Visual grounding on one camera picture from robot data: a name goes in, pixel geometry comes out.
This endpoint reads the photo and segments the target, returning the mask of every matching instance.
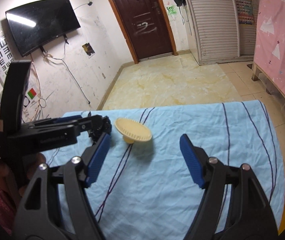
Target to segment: wooden door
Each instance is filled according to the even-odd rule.
[[[138,59],[172,52],[158,0],[114,0]]]

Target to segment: white roller shutter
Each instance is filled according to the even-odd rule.
[[[233,0],[190,1],[202,59],[237,57],[237,22]]]

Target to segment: white wall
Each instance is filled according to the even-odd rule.
[[[174,5],[177,11],[177,14],[175,15],[168,15],[173,37],[175,39],[177,51],[189,49],[186,28],[182,23],[182,17],[180,15],[179,8],[176,6],[176,3],[174,2],[174,0],[163,0],[163,2],[164,2],[164,7],[166,9],[169,6]],[[183,7],[181,7],[181,12],[182,12],[182,15],[184,15]]]
[[[117,56],[122,63],[133,61],[124,35],[120,29],[116,16],[108,0],[92,0],[97,8],[100,21],[106,27],[108,36],[115,48]]]
[[[5,19],[6,10],[33,1],[36,0],[0,0],[0,32],[9,34],[1,24],[1,21]],[[73,8],[88,2],[88,0],[70,1]],[[43,109],[44,116],[49,114],[50,117],[56,117],[68,111],[96,109],[120,66],[125,62],[132,61],[120,27],[113,26],[112,30],[108,27],[107,30],[103,21],[100,20],[100,2],[92,1],[92,6],[84,5],[75,10],[81,28],[67,34],[69,45],[66,45],[65,56],[65,62],[91,101],[91,105],[89,106],[86,102],[66,67],[63,64],[49,65],[44,62],[38,49],[32,55],[41,84],[42,96],[47,98],[53,92],[47,100],[46,108]],[[112,12],[109,14],[109,18],[116,20]],[[82,48],[82,45],[87,42],[96,52],[91,58]],[[60,58],[63,56],[63,46],[64,39],[60,37],[46,44],[44,48],[50,54]],[[14,50],[15,59],[19,59],[16,47],[11,46],[11,49]]]
[[[192,14],[194,13],[193,8],[189,7],[190,2],[186,0],[187,5],[181,9],[182,15],[185,18],[185,28],[187,33],[188,45],[189,49],[196,59],[199,62],[199,51],[196,37],[196,27],[194,26],[194,22],[192,20]]]

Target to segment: light blue bedsheet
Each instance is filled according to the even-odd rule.
[[[244,105],[240,102],[225,103],[230,134],[229,165],[239,167],[242,163],[249,163],[267,198],[270,197],[272,184],[275,184],[271,207],[279,227],[285,192],[279,142],[270,118],[266,117],[265,106],[257,100],[244,102]],[[114,124],[118,117],[139,121],[144,110],[93,111],[92,115],[107,115]],[[146,110],[142,122],[150,110]],[[88,111],[66,113],[64,116],[76,114],[85,117]],[[184,238],[204,191],[193,183],[180,152],[179,138],[183,133],[189,136],[195,146],[204,148],[208,156],[215,156],[223,163],[228,161],[229,140],[223,104],[156,107],[150,112],[145,125],[150,128],[153,138],[148,143],[133,145],[126,167],[107,199],[99,223],[108,240]],[[128,146],[115,127],[111,136],[111,148],[98,180],[87,189],[94,213],[103,202]],[[88,133],[83,132],[77,144],[60,148],[58,153],[51,150],[44,154],[50,166],[62,165],[71,157],[81,155],[91,144]],[[60,195],[65,227],[73,231],[64,194]],[[224,228],[229,197],[230,187],[217,231]]]

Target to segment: colorful poster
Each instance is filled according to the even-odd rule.
[[[252,0],[235,0],[239,24],[254,25]]]

